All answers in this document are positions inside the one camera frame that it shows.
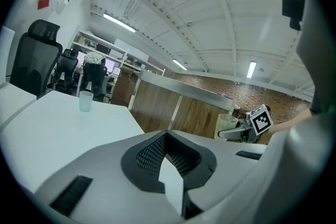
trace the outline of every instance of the ceiling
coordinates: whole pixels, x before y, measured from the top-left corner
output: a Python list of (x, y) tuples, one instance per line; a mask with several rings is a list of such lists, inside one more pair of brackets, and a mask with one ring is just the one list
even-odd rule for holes
[[(300, 35), (282, 16), (281, 0), (91, 0), (90, 4), (93, 17), (101, 15), (100, 10), (134, 27), (174, 71), (250, 83), (311, 100), (313, 83), (295, 53)], [(188, 71), (174, 66), (172, 59)], [(246, 79), (251, 61), (257, 61), (257, 68), (252, 79)]]

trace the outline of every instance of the black office chair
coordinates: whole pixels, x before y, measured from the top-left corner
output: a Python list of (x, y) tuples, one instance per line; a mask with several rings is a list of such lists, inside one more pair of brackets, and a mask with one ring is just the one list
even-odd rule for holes
[[(64, 50), (58, 60), (53, 77), (56, 91), (69, 92), (71, 90), (73, 82), (72, 75), (77, 64), (78, 59), (76, 58), (76, 52), (69, 49)], [(64, 80), (60, 80), (62, 73), (64, 73)]]
[(10, 83), (40, 97), (46, 92), (51, 71), (62, 53), (56, 42), (58, 25), (36, 20), (21, 36)]
[(83, 80), (80, 85), (81, 91), (86, 88), (91, 81), (91, 92), (96, 101), (102, 101), (104, 95), (102, 93), (102, 84), (107, 73), (107, 67), (104, 65), (96, 65), (93, 63), (85, 63), (83, 66)]

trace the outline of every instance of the monitor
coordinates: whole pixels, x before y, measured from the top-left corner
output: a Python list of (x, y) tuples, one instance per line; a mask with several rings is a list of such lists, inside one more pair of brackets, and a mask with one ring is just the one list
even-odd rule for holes
[(115, 75), (119, 76), (119, 74), (120, 74), (120, 68), (115, 67), (114, 70), (113, 70), (113, 72), (112, 72), (112, 74), (115, 74)]
[(103, 54), (109, 54), (110, 48), (97, 44), (96, 50), (102, 52)]
[(78, 59), (78, 66), (81, 66), (84, 62), (84, 56), (85, 54), (83, 52), (78, 52), (78, 56), (77, 56), (77, 59)]
[(114, 62), (106, 59), (105, 66), (107, 67), (107, 72), (112, 72), (113, 67), (114, 67)]

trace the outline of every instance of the clear cup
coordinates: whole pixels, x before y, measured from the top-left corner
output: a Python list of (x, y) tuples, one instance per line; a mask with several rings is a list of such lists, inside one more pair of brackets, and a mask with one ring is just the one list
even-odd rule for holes
[(217, 133), (222, 130), (230, 130), (236, 127), (238, 119), (228, 115), (228, 114), (219, 114), (216, 123), (215, 137)]
[(82, 112), (88, 112), (91, 108), (93, 99), (93, 93), (87, 91), (79, 92), (79, 110)]

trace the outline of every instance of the ceiling light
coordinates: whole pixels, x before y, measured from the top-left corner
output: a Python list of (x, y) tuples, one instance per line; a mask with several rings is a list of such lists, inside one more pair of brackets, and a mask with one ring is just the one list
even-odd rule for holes
[(181, 65), (178, 61), (173, 60), (175, 64), (177, 64), (179, 67), (181, 67), (183, 70), (187, 70), (183, 65)]
[(118, 19), (113, 18), (112, 16), (110, 16), (110, 15), (108, 15), (108, 14), (106, 14), (106, 13), (104, 13), (103, 16), (104, 16), (104, 18), (106, 18), (107, 20), (111, 20), (112, 22), (114, 22), (114, 23), (116, 23), (116, 24), (118, 24), (118, 25), (120, 25), (120, 26), (126, 28), (127, 30), (129, 30), (129, 31), (131, 31), (131, 32), (133, 32), (133, 33), (135, 33), (135, 29), (134, 29), (134, 28), (128, 26), (127, 24), (124, 24), (122, 21), (119, 21)]
[(252, 78), (253, 72), (256, 69), (256, 66), (257, 66), (257, 62), (251, 61), (250, 68), (248, 69), (247, 76), (246, 76), (247, 78), (249, 79)]

